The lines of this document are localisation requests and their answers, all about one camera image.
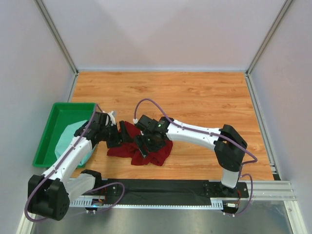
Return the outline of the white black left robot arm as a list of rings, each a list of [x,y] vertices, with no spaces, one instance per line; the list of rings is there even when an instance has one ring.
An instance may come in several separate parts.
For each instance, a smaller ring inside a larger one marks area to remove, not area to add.
[[[39,221],[60,221],[68,212],[70,204],[85,194],[98,195],[110,186],[125,186],[121,182],[103,184],[101,174],[84,170],[71,179],[80,161],[99,142],[120,142],[115,113],[93,111],[91,119],[78,128],[61,157],[42,175],[33,175],[28,181],[28,199],[24,207],[25,217],[36,222],[30,214],[40,215]]]

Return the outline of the dark red t-shirt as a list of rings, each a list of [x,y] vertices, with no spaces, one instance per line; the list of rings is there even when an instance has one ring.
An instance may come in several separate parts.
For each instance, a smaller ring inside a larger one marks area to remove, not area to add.
[[[167,139],[154,140],[142,135],[135,125],[121,121],[120,126],[110,126],[107,155],[131,158],[131,164],[142,166],[153,164],[162,166],[171,154],[173,142]]]

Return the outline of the left aluminium corner post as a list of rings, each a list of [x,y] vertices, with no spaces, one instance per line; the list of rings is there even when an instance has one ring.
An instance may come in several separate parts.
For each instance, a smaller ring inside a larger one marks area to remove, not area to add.
[[[78,75],[78,68],[76,67],[72,57],[70,56],[70,53],[68,49],[66,48],[60,33],[57,30],[57,27],[54,24],[54,21],[44,3],[43,0],[34,0],[36,6],[38,7],[41,15],[43,16],[43,19],[45,20],[53,38],[55,39],[59,49],[61,50],[65,60],[67,61],[68,65],[70,66],[71,70],[73,71],[74,75]]]

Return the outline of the green plastic tray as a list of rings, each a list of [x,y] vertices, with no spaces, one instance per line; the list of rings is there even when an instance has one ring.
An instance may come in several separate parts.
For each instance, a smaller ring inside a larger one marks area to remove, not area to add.
[[[40,139],[33,160],[33,166],[37,168],[51,167],[57,160],[55,149],[66,127],[79,123],[79,125],[72,130],[71,134],[65,138],[65,148],[67,148],[72,141],[75,131],[90,120],[95,106],[95,103],[88,102],[54,103]]]

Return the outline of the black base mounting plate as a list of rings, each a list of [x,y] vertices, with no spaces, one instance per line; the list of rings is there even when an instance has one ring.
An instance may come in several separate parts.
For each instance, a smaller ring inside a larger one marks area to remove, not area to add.
[[[238,182],[234,189],[227,189],[219,181],[208,180],[108,179],[101,185],[113,182],[125,186],[121,201],[134,203],[204,204],[212,198],[238,200],[250,195],[245,182]]]

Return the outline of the aluminium corner post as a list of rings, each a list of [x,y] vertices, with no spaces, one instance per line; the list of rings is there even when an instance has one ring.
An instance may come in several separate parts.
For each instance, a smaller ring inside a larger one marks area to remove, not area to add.
[[[54,24],[54,21],[44,3],[43,0],[34,0],[36,6],[38,7],[41,15],[43,16],[43,19],[45,20],[53,38],[55,39],[59,49],[61,50],[65,60],[67,61],[68,65],[70,66],[71,70],[73,71],[74,75],[78,75],[78,68],[76,67],[72,57],[70,56],[70,53],[68,49],[66,48],[60,33],[57,30],[57,27]]]
[[[285,0],[282,4],[281,9],[279,10],[277,16],[275,17],[271,27],[269,28],[267,34],[265,35],[259,49],[257,50],[252,62],[250,63],[249,67],[247,68],[245,75],[249,77],[256,67],[257,63],[261,59],[263,53],[265,52],[266,48],[268,47],[271,39],[275,35],[277,29],[279,28],[281,22],[283,21],[284,17],[288,13],[291,5],[293,4],[294,0]]]

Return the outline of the right aluminium corner post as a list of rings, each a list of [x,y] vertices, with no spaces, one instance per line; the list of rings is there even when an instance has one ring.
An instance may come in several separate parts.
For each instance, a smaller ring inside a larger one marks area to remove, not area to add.
[[[275,17],[271,27],[269,28],[267,34],[265,35],[259,49],[257,50],[252,62],[250,63],[249,67],[247,68],[245,75],[249,77],[256,67],[257,63],[261,59],[263,53],[265,52],[266,48],[268,47],[271,39],[275,35],[277,29],[279,28],[281,22],[283,21],[284,17],[288,13],[291,5],[293,4],[294,0],[285,0],[282,4],[281,9],[279,10],[277,16]]]

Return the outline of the aluminium frame rail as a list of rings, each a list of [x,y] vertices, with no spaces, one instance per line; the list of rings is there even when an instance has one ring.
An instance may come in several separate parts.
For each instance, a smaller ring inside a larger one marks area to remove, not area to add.
[[[290,181],[253,181],[252,199],[261,201],[296,201]]]

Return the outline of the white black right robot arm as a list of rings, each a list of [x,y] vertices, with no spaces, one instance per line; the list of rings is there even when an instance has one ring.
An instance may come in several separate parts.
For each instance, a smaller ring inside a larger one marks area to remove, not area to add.
[[[156,120],[146,115],[133,121],[141,131],[139,139],[146,147],[144,153],[155,150],[166,140],[189,143],[214,153],[222,168],[220,192],[227,197],[236,193],[248,144],[234,127],[225,124],[221,128],[207,128],[186,124],[173,118],[161,117],[160,120]]]

